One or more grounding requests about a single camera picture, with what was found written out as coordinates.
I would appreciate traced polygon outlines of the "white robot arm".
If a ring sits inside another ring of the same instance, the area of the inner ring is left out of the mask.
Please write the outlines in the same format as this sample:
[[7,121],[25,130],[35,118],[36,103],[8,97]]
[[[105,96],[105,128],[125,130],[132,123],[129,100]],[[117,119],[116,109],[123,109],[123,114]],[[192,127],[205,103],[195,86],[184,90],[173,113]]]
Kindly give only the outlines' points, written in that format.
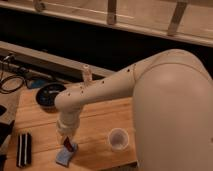
[[213,171],[213,78],[194,54],[170,49],[56,96],[57,129],[72,135],[86,104],[130,96],[140,171]]

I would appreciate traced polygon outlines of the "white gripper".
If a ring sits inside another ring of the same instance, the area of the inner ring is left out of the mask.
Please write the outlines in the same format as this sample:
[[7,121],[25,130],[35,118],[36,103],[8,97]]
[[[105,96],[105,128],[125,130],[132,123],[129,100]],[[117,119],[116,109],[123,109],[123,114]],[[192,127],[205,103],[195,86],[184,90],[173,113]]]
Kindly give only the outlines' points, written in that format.
[[66,136],[71,137],[71,145],[78,145],[75,133],[80,125],[80,113],[60,113],[56,122],[60,145],[64,144]]

